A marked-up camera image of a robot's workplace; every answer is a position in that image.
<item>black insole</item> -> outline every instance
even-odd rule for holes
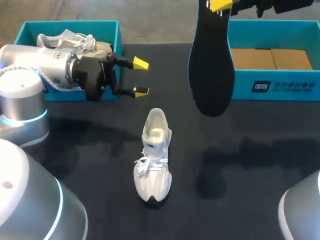
[[[197,28],[189,57],[189,83],[198,109],[210,117],[228,108],[235,69],[228,45],[230,10],[212,12],[209,1],[199,0]]]

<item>logo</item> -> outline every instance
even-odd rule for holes
[[[49,90],[48,90],[48,88],[47,88],[45,85],[43,85],[43,91],[44,91],[45,94],[48,94],[48,93],[49,93]]]
[[[255,81],[252,87],[252,93],[266,93],[269,90],[271,81]]]

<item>cardboard box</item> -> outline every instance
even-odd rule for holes
[[[231,48],[231,54],[236,69],[313,70],[305,50]]]
[[[320,24],[231,20],[233,100],[320,101]]]

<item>shoelace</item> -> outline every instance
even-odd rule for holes
[[[81,52],[91,52],[91,51],[95,51],[97,49],[97,45],[96,45],[96,39],[94,38],[94,36],[92,36],[91,34],[84,35],[82,33],[77,33],[77,36],[80,36],[81,40],[77,41],[77,40],[59,40],[59,45],[61,44],[61,41],[67,41],[69,43],[74,44],[73,47],[74,48],[78,48],[81,47]]]
[[[163,167],[167,166],[168,158],[162,158],[165,152],[158,158],[147,156],[145,149],[143,149],[141,153],[144,156],[135,161],[135,163],[140,162],[137,168],[139,176],[143,176],[148,171],[161,171]]]

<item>cable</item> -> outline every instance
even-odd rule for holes
[[[40,77],[42,77],[51,87],[53,87],[54,89],[56,89],[59,92],[75,92],[75,91],[82,91],[82,89],[77,86],[77,87],[73,87],[70,89],[67,88],[62,88],[59,87],[57,85],[55,85],[48,77],[47,75],[40,70],[40,68],[38,67],[34,67],[34,66],[23,66],[23,65],[16,65],[16,64],[12,64],[10,66],[7,66],[5,68],[0,69],[0,77],[8,72],[8,71],[14,71],[14,70],[19,70],[19,69],[26,69],[26,70],[30,70],[30,71],[37,71],[37,73],[40,75]]]

